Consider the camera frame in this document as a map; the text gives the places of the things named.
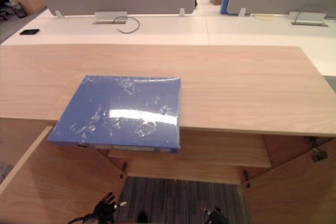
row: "wooden shelf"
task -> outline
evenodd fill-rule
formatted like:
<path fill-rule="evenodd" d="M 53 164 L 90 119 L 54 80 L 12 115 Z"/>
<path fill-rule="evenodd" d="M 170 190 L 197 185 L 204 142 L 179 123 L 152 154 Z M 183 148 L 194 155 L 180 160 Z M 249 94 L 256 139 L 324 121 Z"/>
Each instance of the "wooden shelf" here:
<path fill-rule="evenodd" d="M 127 162 L 127 175 L 133 177 L 240 184 L 237 166 L 165 160 L 154 162 L 149 159 L 109 158 L 109 160 L 118 167 Z"/>
<path fill-rule="evenodd" d="M 261 135 L 181 130 L 178 154 L 109 150 L 109 157 L 271 167 Z"/>

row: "blue binder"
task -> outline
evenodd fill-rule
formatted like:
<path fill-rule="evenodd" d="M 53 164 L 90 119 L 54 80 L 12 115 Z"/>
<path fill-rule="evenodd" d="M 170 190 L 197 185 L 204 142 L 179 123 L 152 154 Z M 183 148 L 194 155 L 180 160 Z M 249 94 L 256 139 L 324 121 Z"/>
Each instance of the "blue binder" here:
<path fill-rule="evenodd" d="M 178 152 L 180 78 L 85 76 L 49 141 Z"/>

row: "hinge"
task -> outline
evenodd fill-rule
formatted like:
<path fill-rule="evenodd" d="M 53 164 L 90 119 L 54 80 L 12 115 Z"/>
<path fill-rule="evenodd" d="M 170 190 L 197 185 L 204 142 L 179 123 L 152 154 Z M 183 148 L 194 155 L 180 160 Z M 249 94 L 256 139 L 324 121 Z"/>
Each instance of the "hinge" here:
<path fill-rule="evenodd" d="M 243 170 L 243 177 L 244 177 L 244 182 L 245 182 L 246 188 L 250 188 L 251 184 L 249 182 L 248 173 L 247 173 L 246 170 Z"/>
<path fill-rule="evenodd" d="M 314 162 L 318 162 L 324 160 L 329 157 L 326 151 L 320 150 L 317 148 L 317 142 L 319 140 L 316 136 L 306 136 L 306 139 L 309 141 L 311 145 L 311 150 L 313 152 L 312 159 Z"/>
<path fill-rule="evenodd" d="M 124 175 L 127 175 L 127 173 L 126 173 L 126 169 L 127 169 L 127 162 L 124 162 L 123 164 L 122 164 L 122 172 L 121 172 L 121 174 L 120 174 L 120 179 L 123 179 L 124 178 Z"/>

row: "wooden desk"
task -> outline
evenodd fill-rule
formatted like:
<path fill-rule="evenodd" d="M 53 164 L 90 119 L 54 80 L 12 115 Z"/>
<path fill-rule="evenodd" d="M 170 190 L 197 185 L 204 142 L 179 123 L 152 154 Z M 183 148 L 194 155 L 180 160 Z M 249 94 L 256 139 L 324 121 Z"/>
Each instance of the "wooden desk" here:
<path fill-rule="evenodd" d="M 182 127 L 336 135 L 336 95 L 296 47 L 2 46 L 0 116 L 57 121 L 86 74 L 181 77 Z"/>
<path fill-rule="evenodd" d="M 302 153 L 311 155 L 301 136 L 336 136 L 336 94 L 296 47 L 34 45 L 0 50 L 2 148 L 10 153 L 26 143 L 28 135 L 32 143 L 16 163 L 15 173 L 0 186 L 0 209 L 6 209 L 0 221 L 59 223 L 86 214 L 81 211 L 91 206 L 82 202 L 92 188 L 99 188 L 89 198 L 93 204 L 103 191 L 120 193 L 125 161 L 129 176 L 239 184 L 244 167 L 262 184 L 264 174 L 259 174 L 283 173 L 277 170 L 282 164 Z M 86 74 L 182 77 L 181 152 L 173 156 L 111 150 L 105 155 L 113 165 L 96 150 L 60 148 L 43 141 L 50 128 L 34 139 L 43 124 L 59 119 Z M 289 137 L 279 145 L 273 134 Z M 16 144 L 6 144 L 7 139 Z M 328 173 L 334 160 L 320 169 Z M 291 167 L 299 168 L 295 163 Z M 111 183 L 104 180 L 107 169 Z M 87 180 L 85 174 L 90 173 L 97 179 Z M 304 181 L 314 176 L 307 174 Z M 319 179 L 314 180 L 317 188 Z M 255 194 L 246 195 L 254 202 Z M 8 208 L 9 203 L 15 207 Z M 59 208 L 64 215 L 55 220 L 51 211 L 59 206 L 64 206 Z M 257 218 L 262 219 L 258 211 Z"/>

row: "floor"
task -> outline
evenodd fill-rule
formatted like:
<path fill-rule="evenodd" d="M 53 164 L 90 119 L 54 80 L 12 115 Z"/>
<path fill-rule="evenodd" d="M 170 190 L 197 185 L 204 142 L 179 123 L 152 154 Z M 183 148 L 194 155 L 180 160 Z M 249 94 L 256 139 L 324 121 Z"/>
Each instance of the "floor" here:
<path fill-rule="evenodd" d="M 204 224 L 206 215 L 200 207 L 219 207 L 230 224 L 252 224 L 240 186 L 218 183 L 188 182 L 170 179 L 129 177 L 119 202 L 115 220 L 136 220 L 145 211 L 150 223 Z"/>
<path fill-rule="evenodd" d="M 4 42 L 6 39 L 8 39 L 12 34 L 16 33 L 18 30 L 24 27 L 26 24 L 28 24 L 35 17 L 37 17 L 40 13 L 42 13 L 45 10 L 45 8 L 35 14 L 28 15 L 25 18 L 16 17 L 16 15 L 12 12 L 11 9 L 6 10 L 9 12 L 9 16 L 6 16 L 8 20 L 4 21 L 1 18 L 0 21 L 0 44 Z"/>

